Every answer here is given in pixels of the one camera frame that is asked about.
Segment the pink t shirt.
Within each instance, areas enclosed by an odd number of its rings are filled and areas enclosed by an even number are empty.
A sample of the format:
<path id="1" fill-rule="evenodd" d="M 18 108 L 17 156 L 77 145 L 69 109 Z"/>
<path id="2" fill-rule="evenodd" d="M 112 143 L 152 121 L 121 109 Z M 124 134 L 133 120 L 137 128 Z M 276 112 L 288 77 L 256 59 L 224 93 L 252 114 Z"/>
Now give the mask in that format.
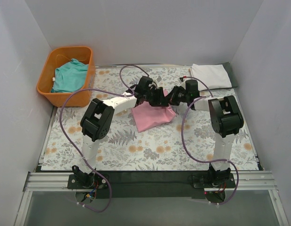
<path id="1" fill-rule="evenodd" d="M 170 123 L 176 117 L 170 106 L 153 107 L 145 101 L 140 104 L 139 100 L 136 101 L 136 107 L 132 108 L 131 112 L 139 133 Z"/>

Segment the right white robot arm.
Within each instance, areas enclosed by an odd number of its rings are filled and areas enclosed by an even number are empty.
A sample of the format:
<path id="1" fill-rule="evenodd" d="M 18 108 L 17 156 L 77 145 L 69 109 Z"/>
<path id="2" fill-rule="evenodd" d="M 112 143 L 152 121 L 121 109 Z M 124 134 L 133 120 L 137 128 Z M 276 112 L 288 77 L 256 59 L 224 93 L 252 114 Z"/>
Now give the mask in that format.
<path id="1" fill-rule="evenodd" d="M 215 148 L 212 160 L 207 161 L 209 168 L 191 177 L 195 188 L 236 187 L 238 182 L 231 173 L 232 145 L 244 125 L 244 119 L 234 96 L 202 97 L 195 79 L 183 81 L 166 96 L 168 105 L 178 106 L 186 103 L 188 110 L 207 111 L 215 132 Z"/>

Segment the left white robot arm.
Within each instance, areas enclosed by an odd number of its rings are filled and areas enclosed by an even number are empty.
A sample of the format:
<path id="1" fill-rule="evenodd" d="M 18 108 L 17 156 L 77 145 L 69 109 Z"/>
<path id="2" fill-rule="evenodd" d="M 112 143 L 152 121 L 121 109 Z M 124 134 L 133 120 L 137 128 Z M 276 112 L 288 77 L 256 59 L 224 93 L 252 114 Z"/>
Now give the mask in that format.
<path id="1" fill-rule="evenodd" d="M 93 99 L 84 113 L 80 125 L 83 134 L 82 162 L 72 167 L 76 182 L 84 188 L 98 184 L 94 172 L 100 141 L 107 135 L 114 115 L 131 110 L 138 132 L 169 123 L 175 113 L 172 93 L 158 87 L 152 78 L 143 76 L 139 83 L 127 91 L 107 100 Z"/>

